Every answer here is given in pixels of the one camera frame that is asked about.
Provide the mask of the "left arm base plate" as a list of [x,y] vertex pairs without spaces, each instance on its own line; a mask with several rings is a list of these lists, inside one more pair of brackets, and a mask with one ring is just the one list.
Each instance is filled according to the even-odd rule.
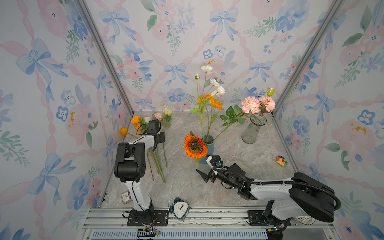
[[166,227],[169,222],[169,211],[167,210],[131,210],[126,217],[128,227]]

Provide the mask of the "pink carnation flower stem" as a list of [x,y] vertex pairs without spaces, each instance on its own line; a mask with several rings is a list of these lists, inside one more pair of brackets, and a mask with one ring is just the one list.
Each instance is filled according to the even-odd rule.
[[224,129],[218,136],[221,136],[236,123],[243,125],[246,120],[250,120],[252,115],[259,114],[265,116],[266,114],[271,114],[276,108],[276,103],[273,100],[274,94],[275,89],[268,88],[266,94],[259,98],[249,96],[241,100],[240,104],[230,106],[225,114],[220,115],[220,119],[224,122]]

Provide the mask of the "cream yellow rose stem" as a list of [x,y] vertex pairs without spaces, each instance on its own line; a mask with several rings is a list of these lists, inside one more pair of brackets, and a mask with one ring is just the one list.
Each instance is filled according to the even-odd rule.
[[[171,127],[172,113],[173,111],[170,108],[164,108],[163,110],[164,116],[163,116],[162,124],[164,126],[164,133],[166,133],[167,129]],[[163,154],[165,158],[166,167],[168,167],[165,145],[163,145]]]

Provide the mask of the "orange poppy flower stem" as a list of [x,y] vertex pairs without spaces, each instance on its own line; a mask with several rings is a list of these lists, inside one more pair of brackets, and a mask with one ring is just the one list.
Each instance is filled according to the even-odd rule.
[[201,119],[202,139],[206,144],[211,144],[213,140],[210,140],[210,130],[212,124],[218,118],[216,110],[221,111],[223,109],[223,102],[218,100],[219,94],[212,93],[205,96],[200,95],[197,100],[198,111]]

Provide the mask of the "orange sunflower stem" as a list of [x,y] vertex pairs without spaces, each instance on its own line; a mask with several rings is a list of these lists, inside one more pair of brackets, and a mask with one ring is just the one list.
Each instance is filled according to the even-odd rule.
[[207,156],[208,148],[199,137],[186,134],[184,140],[184,148],[188,157],[199,162],[203,157]]

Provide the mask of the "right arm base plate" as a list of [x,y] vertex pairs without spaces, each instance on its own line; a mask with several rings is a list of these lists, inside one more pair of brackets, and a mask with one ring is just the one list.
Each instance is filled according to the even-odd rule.
[[246,222],[252,227],[271,227],[282,229],[284,227],[291,226],[291,220],[279,220],[272,215],[266,217],[265,212],[261,210],[249,210],[247,211]]

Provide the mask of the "clear glass vase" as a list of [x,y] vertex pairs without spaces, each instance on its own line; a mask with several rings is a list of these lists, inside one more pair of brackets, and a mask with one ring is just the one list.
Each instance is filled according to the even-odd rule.
[[246,144],[254,144],[257,141],[261,127],[267,123],[267,118],[255,114],[250,117],[250,121],[250,124],[242,134],[242,140]]

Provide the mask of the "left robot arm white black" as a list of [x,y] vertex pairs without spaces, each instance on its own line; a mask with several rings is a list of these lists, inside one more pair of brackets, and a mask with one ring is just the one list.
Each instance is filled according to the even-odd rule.
[[118,144],[114,166],[115,177],[120,179],[133,196],[131,214],[138,218],[151,218],[155,215],[154,206],[141,179],[146,173],[147,150],[155,150],[159,143],[166,141],[161,132],[160,121],[149,121],[149,127],[137,140]]

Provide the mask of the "white flower stem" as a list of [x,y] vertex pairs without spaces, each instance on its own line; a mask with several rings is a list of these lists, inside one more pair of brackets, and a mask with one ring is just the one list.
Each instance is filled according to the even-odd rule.
[[[200,95],[205,96],[207,94],[212,94],[212,93],[216,92],[219,94],[218,100],[221,101],[220,97],[225,94],[224,87],[221,86],[221,84],[218,82],[217,78],[212,78],[212,79],[208,78],[208,76],[213,73],[213,67],[211,65],[203,65],[201,67],[201,70],[203,72],[202,77],[204,78],[204,84],[202,86],[202,89],[199,89],[199,85],[198,85],[199,80],[200,80],[199,74],[196,74],[196,76],[195,76],[195,80],[197,82],[198,97]],[[197,104],[196,108],[193,108],[190,110],[190,112],[193,114],[198,114],[197,111],[198,111],[198,104]]]

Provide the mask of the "teal ceramic vase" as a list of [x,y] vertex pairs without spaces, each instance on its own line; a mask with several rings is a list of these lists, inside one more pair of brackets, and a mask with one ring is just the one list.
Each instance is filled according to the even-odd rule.
[[214,137],[211,135],[205,135],[203,140],[207,146],[207,155],[202,157],[198,163],[206,165],[208,156],[212,156],[214,154],[215,141]]

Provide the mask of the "orange ranunculus flower bunch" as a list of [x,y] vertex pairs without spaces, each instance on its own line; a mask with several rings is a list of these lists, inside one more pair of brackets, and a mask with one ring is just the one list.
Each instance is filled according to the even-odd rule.
[[[131,120],[131,123],[134,125],[135,129],[137,130],[136,135],[139,135],[139,133],[143,134],[148,129],[149,122],[151,120],[152,119],[150,117],[143,117],[143,118],[141,118],[140,116],[133,117]],[[121,128],[119,133],[124,137],[126,135],[133,136],[133,134],[129,134],[128,128]]]

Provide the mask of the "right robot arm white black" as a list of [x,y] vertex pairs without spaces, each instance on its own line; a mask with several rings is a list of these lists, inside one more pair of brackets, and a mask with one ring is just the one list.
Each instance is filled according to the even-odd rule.
[[225,166],[220,156],[208,156],[207,162],[208,173],[197,170],[205,182],[220,181],[246,201],[268,200],[263,211],[248,211],[251,226],[283,228],[291,219],[305,216],[331,223],[342,206],[333,189],[303,173],[286,180],[261,181],[248,178],[237,164]]

